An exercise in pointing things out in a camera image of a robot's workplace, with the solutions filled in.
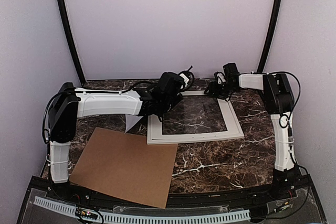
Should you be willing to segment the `clear acrylic sheet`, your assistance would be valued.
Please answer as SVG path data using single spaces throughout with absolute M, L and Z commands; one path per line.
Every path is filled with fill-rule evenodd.
M 207 96 L 184 97 L 165 114 L 163 135 L 201 134 L 227 131 L 218 101 Z

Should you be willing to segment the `white picture frame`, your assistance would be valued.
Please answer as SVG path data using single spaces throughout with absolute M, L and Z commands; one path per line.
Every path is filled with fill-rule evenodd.
M 244 133 L 231 102 L 218 99 L 217 103 L 221 110 L 227 130 L 211 133 L 164 135 L 162 133 L 162 122 L 159 121 L 156 115 L 151 115 L 148 117 L 147 144 L 187 144 L 235 140 L 244 137 Z

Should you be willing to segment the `white mat board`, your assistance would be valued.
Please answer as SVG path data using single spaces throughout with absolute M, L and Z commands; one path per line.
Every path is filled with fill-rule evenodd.
M 186 91 L 183 100 L 164 116 L 148 117 L 147 143 L 184 144 L 233 140 L 244 133 L 230 102 Z

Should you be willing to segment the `dark landscape photo print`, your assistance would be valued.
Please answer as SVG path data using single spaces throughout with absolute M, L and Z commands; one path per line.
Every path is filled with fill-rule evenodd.
M 125 133 L 129 132 L 137 125 L 141 125 L 143 121 L 143 116 L 137 115 L 125 115 Z

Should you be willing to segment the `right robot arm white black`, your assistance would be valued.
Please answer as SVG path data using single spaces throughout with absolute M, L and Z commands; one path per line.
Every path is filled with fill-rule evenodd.
M 267 113 L 271 117 L 275 133 L 275 170 L 288 172 L 297 166 L 294 154 L 292 114 L 300 95 L 294 97 L 285 71 L 273 73 L 240 73 L 235 63 L 227 63 L 222 72 L 214 73 L 204 94 L 229 101 L 234 93 L 242 89 L 253 89 L 260 93 Z

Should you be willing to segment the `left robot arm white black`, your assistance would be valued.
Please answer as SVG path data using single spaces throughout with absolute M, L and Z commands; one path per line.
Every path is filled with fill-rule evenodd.
M 70 143 L 76 134 L 78 118 L 124 114 L 156 115 L 162 120 L 182 100 L 188 82 L 183 73 L 165 72 L 157 82 L 146 81 L 146 88 L 134 84 L 120 91 L 90 90 L 64 83 L 45 108 L 41 131 L 44 143 L 49 146 L 49 178 L 55 183 L 54 193 L 63 201 L 74 197 L 74 189 L 66 182 Z

